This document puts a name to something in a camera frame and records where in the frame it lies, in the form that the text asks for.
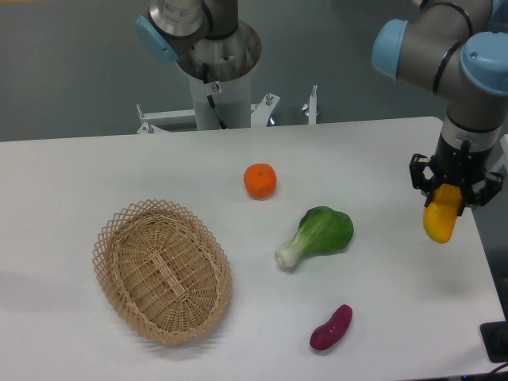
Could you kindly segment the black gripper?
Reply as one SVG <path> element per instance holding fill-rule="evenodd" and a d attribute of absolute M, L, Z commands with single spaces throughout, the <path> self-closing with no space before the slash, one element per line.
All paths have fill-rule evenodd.
<path fill-rule="evenodd" d="M 429 206 L 434 191 L 443 183 L 460 188 L 460 215 L 467 207 L 485 206 L 503 185 L 500 172 L 486 172 L 492 149 L 473 152 L 472 143 L 468 140 L 461 141 L 459 148 L 455 148 L 440 135 L 431 158 L 413 154 L 409 164 L 410 178 L 412 187 L 425 196 L 424 207 Z M 478 183 L 483 183 L 483 186 L 474 190 L 473 186 Z"/>

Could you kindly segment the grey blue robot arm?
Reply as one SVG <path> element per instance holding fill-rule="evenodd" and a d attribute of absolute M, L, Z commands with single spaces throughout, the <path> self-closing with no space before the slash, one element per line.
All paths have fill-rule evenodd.
<path fill-rule="evenodd" d="M 414 22 L 394 19 L 372 48 L 373 67 L 448 100 L 436 151 L 415 154 L 412 185 L 437 201 L 444 184 L 457 187 L 459 213 L 484 206 L 501 189 L 503 177 L 486 163 L 507 116 L 507 35 L 487 25 L 499 1 L 420 1 Z"/>

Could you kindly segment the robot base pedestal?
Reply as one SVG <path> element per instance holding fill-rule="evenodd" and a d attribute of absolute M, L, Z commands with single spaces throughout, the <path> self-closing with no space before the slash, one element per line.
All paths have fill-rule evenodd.
<path fill-rule="evenodd" d="M 145 47 L 187 78 L 198 129 L 250 127 L 262 44 L 236 1 L 151 1 L 135 25 Z"/>

